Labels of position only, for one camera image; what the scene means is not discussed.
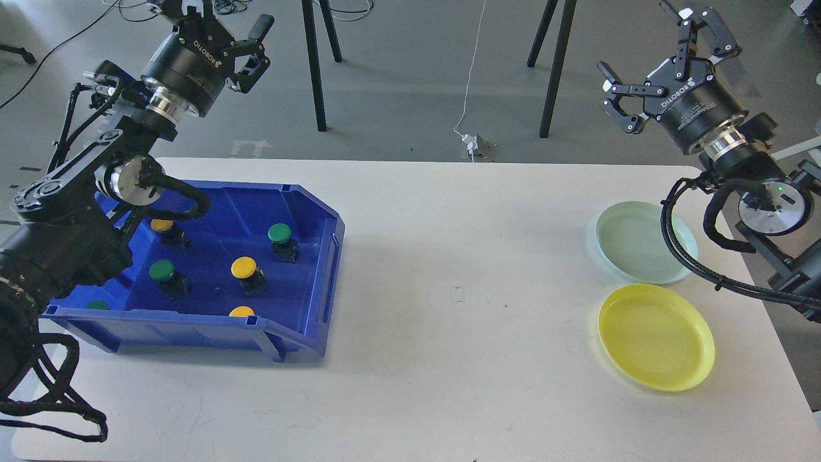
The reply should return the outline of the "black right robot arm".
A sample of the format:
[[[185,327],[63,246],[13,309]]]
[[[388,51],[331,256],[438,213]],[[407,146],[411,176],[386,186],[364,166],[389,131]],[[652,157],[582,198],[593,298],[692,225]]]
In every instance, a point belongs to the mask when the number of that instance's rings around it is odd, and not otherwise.
[[[660,7],[677,25],[677,49],[641,85],[625,84],[607,62],[604,113],[627,134],[639,134],[648,120],[658,122],[684,155],[697,155],[703,173],[678,180],[662,201],[661,234],[675,260],[686,269],[739,295],[794,308],[819,322],[820,250],[813,243],[788,255],[772,237],[791,234],[809,222],[819,197],[819,166],[800,162],[784,173],[770,155],[777,123],[766,113],[750,116],[716,75],[719,62],[741,53],[715,9],[678,12]],[[711,196],[702,221],[706,237],[723,249],[760,254],[775,273],[765,287],[751,286],[701,264],[675,236],[672,211],[689,189]]]

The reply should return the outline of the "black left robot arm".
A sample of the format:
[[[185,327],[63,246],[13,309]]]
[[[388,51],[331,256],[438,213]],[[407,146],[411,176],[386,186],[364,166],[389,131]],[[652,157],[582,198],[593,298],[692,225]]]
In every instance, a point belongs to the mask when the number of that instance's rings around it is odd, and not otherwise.
[[[102,443],[106,415],[71,386],[79,343],[43,333],[50,302],[77,286],[103,286],[133,264],[129,242],[144,218],[185,221],[209,199],[168,176],[150,155],[173,141],[181,116],[205,117],[224,87],[248,93],[270,61],[263,41],[275,18],[259,15],[235,38],[211,1],[149,1],[172,24],[140,76],[111,61],[87,74],[69,99],[63,131],[44,177],[21,190],[12,210],[21,227],[2,245],[2,424]],[[99,427],[81,435],[26,421],[35,413],[74,413]]]

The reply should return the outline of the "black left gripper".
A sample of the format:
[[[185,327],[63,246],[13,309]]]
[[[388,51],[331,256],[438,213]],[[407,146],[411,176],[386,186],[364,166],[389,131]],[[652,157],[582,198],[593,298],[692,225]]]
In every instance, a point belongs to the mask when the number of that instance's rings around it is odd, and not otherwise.
[[[233,91],[247,94],[269,68],[263,40],[275,23],[272,15],[259,15],[248,38],[234,42],[214,17],[212,1],[156,1],[156,13],[176,26],[140,78],[147,87],[175,92],[199,117],[213,107],[226,79]],[[248,56],[248,61],[234,72],[238,56]]]

